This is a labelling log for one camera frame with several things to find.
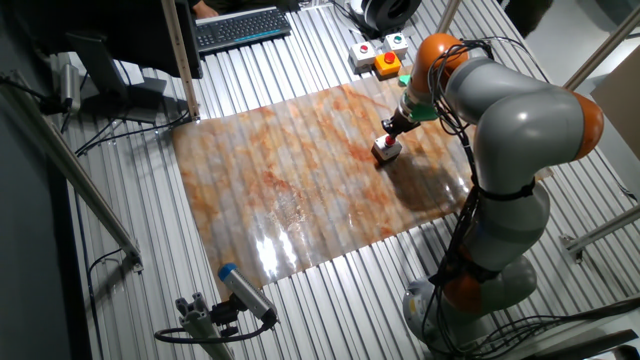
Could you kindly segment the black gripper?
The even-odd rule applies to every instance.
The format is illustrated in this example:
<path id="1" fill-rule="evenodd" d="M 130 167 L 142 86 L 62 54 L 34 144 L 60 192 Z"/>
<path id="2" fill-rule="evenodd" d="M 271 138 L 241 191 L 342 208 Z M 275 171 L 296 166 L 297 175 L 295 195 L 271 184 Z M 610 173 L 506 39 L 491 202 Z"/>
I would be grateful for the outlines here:
<path id="1" fill-rule="evenodd" d="M 411 118 L 411 113 L 406 112 L 401 107 L 398 107 L 395 110 L 393 117 L 382 120 L 381 125 L 389 136 L 397 138 L 401 134 L 406 133 L 407 130 L 415 129 L 420 125 L 420 123 Z"/>

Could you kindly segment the person's bare hand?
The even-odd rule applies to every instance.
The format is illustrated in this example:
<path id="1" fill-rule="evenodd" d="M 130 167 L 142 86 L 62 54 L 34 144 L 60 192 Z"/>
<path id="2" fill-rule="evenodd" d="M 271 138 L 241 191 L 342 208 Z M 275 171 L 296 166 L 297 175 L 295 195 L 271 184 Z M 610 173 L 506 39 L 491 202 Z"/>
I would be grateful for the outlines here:
<path id="1" fill-rule="evenodd" d="M 193 2 L 191 6 L 192 12 L 195 14 L 197 19 L 206 19 L 217 17 L 219 13 L 206 4 L 204 0 L 196 0 Z"/>

